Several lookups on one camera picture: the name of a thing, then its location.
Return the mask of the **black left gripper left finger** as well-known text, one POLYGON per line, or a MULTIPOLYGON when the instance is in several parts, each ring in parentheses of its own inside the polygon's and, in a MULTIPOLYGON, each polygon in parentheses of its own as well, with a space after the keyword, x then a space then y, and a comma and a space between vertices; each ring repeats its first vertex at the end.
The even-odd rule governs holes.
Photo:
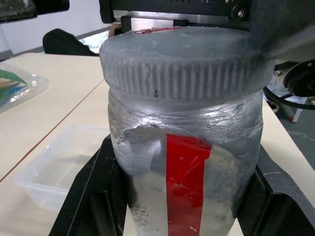
POLYGON ((49 236, 123 236, 126 180, 106 137, 76 175, 49 236))

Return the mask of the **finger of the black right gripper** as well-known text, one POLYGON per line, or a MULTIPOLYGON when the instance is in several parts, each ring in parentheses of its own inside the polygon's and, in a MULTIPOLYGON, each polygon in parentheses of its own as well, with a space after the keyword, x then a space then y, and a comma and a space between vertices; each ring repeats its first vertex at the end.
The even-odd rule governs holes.
POLYGON ((265 61, 315 59, 315 0, 252 0, 253 47, 265 61))

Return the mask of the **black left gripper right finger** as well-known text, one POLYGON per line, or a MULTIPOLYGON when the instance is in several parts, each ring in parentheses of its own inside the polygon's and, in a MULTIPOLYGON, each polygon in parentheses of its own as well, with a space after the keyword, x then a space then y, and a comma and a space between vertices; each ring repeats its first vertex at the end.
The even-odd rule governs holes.
POLYGON ((236 145, 232 151, 241 164, 232 215, 243 236, 315 236, 315 207, 267 151, 260 147, 249 157, 236 145))

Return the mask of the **grey ribbed jar lid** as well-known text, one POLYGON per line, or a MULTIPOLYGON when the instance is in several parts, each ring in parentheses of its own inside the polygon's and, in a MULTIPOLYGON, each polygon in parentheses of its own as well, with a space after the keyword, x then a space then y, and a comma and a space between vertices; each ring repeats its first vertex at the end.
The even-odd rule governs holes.
POLYGON ((255 93, 275 67, 253 47, 250 33, 211 27, 129 31, 105 40, 99 58, 111 89, 161 99, 255 93))

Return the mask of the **clear plastic jar red tape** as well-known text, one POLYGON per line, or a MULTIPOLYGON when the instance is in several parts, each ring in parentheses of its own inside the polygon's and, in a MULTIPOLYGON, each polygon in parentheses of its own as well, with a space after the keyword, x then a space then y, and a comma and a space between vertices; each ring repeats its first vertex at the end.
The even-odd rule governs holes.
POLYGON ((261 92, 215 104, 112 88, 108 118, 139 236, 228 236, 257 164, 261 92))

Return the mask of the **clear plastic box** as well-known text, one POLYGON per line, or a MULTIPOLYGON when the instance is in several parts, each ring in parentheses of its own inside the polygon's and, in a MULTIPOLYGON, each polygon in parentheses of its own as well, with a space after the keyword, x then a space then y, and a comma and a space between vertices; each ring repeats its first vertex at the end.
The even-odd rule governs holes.
POLYGON ((72 125, 61 132, 14 179, 34 203, 59 211, 78 172, 109 135, 107 128, 72 125))

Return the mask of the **clear plastic bag green contents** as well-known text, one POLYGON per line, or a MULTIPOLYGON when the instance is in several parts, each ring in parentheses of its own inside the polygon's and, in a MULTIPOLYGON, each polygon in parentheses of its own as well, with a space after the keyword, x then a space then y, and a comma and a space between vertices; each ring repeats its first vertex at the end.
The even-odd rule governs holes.
POLYGON ((37 97, 48 87, 47 79, 0 62, 0 114, 37 97))

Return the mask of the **black round device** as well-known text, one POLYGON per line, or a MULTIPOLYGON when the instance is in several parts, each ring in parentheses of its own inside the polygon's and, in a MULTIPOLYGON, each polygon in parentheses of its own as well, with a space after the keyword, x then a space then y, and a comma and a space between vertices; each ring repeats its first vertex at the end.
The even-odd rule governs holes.
POLYGON ((295 96, 315 96, 315 59, 295 65, 286 74, 283 85, 295 96))

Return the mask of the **lit monitor screen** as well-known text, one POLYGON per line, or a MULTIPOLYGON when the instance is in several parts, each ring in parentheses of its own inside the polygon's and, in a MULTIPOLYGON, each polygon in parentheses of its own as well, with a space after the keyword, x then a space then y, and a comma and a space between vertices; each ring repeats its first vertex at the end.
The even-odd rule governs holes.
POLYGON ((109 31, 110 30, 103 31, 103 32, 79 39, 79 41, 83 43, 84 45, 88 46, 88 48, 92 52, 98 54, 103 42, 108 39, 109 31))

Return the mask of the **person in black clothes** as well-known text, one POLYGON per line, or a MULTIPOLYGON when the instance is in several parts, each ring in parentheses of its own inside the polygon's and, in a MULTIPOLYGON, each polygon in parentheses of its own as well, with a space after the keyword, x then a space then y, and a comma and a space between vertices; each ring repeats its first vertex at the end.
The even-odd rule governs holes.
POLYGON ((46 33, 42 39, 42 45, 46 54, 90 56, 98 57, 90 48, 77 40, 77 38, 62 29, 53 29, 46 33))

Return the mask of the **black blurred equipment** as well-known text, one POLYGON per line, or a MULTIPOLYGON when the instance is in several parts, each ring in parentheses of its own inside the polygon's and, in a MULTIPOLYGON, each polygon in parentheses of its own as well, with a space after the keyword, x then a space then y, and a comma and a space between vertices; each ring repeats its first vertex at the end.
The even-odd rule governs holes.
POLYGON ((0 0, 0 24, 68 11, 69 0, 0 0))

